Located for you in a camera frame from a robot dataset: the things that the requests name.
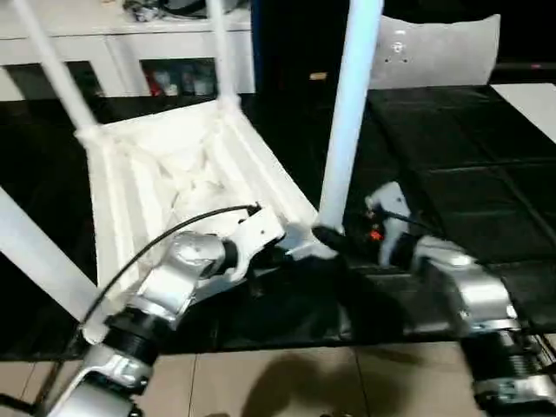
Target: beige floor tile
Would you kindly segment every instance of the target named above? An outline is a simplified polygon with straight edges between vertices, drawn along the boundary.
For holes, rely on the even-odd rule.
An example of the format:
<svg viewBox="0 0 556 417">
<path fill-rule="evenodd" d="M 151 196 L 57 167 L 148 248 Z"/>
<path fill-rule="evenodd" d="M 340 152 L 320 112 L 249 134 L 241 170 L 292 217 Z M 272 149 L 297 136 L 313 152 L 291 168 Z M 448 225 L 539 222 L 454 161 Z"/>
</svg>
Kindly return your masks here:
<svg viewBox="0 0 556 417">
<path fill-rule="evenodd" d="M 348 348 L 202 354 L 190 417 L 364 417 L 355 355 Z"/>
<path fill-rule="evenodd" d="M 146 417 L 159 415 L 164 415 L 164 417 L 188 416 L 194 363 L 195 356 L 192 354 L 159 358 L 155 364 L 155 374 L 147 390 L 142 396 L 135 397 L 136 403 Z M 67 377 L 73 374 L 78 365 L 78 361 L 65 364 L 52 388 L 49 399 L 59 392 Z M 23 395 L 26 400 L 33 401 L 36 398 L 50 366 L 49 362 L 41 362 L 36 365 Z"/>
<path fill-rule="evenodd" d="M 0 362 L 0 393 L 21 398 L 31 375 L 33 364 L 28 362 Z M 19 413 L 0 407 L 0 417 L 15 417 Z"/>
<path fill-rule="evenodd" d="M 471 377 L 455 343 L 358 348 L 372 417 L 475 417 Z"/>
<path fill-rule="evenodd" d="M 67 361 L 63 364 L 62 371 L 56 378 L 52 389 L 48 392 L 46 400 L 52 400 L 60 393 L 60 390 L 64 386 L 65 382 L 69 377 L 76 371 L 79 366 L 80 361 Z M 46 378 L 54 366 L 53 362 L 37 362 L 35 368 L 33 369 L 33 374 L 31 375 L 27 387 L 23 392 L 23 399 L 28 402 L 34 402 L 36 397 L 39 395 L 41 388 L 43 387 Z"/>
<path fill-rule="evenodd" d="M 145 417 L 188 417 L 195 356 L 164 356 L 155 364 L 147 391 L 136 399 Z"/>
</svg>

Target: shelf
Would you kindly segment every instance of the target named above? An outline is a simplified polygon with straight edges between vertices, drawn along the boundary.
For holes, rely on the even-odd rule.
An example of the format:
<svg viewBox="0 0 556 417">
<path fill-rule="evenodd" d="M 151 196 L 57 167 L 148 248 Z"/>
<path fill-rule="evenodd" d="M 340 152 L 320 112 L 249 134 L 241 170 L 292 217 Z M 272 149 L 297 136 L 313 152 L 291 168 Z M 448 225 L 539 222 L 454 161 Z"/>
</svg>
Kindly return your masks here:
<svg viewBox="0 0 556 417">
<path fill-rule="evenodd" d="M 10 4 L 0 2 L 0 39 L 27 37 L 25 28 Z M 30 0 L 43 27 L 51 36 L 116 35 L 131 33 L 208 32 L 208 19 L 168 17 L 154 22 L 138 23 L 122 9 L 120 2 L 101 0 Z M 226 15 L 228 30 L 251 30 L 251 12 L 239 8 Z"/>
</svg>

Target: black glossy surface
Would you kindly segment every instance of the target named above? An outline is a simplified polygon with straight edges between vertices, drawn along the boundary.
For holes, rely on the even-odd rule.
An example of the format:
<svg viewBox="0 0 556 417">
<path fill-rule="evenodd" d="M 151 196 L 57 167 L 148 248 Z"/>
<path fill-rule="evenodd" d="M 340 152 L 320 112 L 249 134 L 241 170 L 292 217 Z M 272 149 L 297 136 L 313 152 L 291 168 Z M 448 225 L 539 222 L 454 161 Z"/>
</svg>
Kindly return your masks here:
<svg viewBox="0 0 556 417">
<path fill-rule="evenodd" d="M 375 91 L 361 129 L 349 211 L 400 181 L 413 212 L 499 269 L 527 313 L 556 330 L 556 145 L 491 89 Z M 91 103 L 113 122 L 192 103 Z M 244 112 L 318 205 L 332 103 L 243 97 Z M 2 186 L 94 279 L 83 150 L 58 102 L 1 103 Z M 435 288 L 362 260 L 305 260 L 193 308 L 168 352 L 365 344 L 449 338 Z M 0 295 L 3 358 L 52 358 L 73 321 L 8 261 Z M 20 320 L 10 317 L 18 314 Z"/>
</svg>

